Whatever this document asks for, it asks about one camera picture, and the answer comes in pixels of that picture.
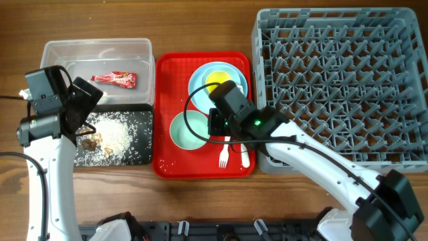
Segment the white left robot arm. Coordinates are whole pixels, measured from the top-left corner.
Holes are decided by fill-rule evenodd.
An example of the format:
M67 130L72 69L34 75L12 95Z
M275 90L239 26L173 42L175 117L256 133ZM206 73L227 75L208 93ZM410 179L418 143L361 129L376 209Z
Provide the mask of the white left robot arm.
M102 91L77 77L66 84L62 74L25 76L32 116L17 129L29 171L28 240L81 240L73 170L76 132L102 97Z

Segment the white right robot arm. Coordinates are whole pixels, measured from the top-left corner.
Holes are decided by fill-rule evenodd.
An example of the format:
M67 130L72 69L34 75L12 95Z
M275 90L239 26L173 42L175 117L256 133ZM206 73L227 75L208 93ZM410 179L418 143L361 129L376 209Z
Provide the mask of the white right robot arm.
M323 187L343 210L327 208L316 232L324 240L414 240L424 216L409 180L357 165L307 135L272 107L209 111L209 133L245 141L247 150L288 164Z

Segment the red candy wrapper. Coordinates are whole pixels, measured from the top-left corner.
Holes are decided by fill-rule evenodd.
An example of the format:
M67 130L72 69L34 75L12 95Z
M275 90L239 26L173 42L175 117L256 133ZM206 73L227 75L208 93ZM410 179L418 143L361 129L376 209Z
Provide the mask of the red candy wrapper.
M95 75L91 81L119 86L121 88L135 88L137 75L135 72L112 71L107 75Z

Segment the green bowl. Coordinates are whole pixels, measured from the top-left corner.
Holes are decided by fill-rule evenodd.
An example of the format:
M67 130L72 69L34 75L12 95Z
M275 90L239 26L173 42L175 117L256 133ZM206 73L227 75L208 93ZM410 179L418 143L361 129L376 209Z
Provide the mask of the green bowl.
M208 118L196 110L188 110L187 121L189 126L199 136L208 139ZM178 114L170 125L170 136L173 143L181 149L192 151L201 148L206 142L196 137L185 124L184 114Z

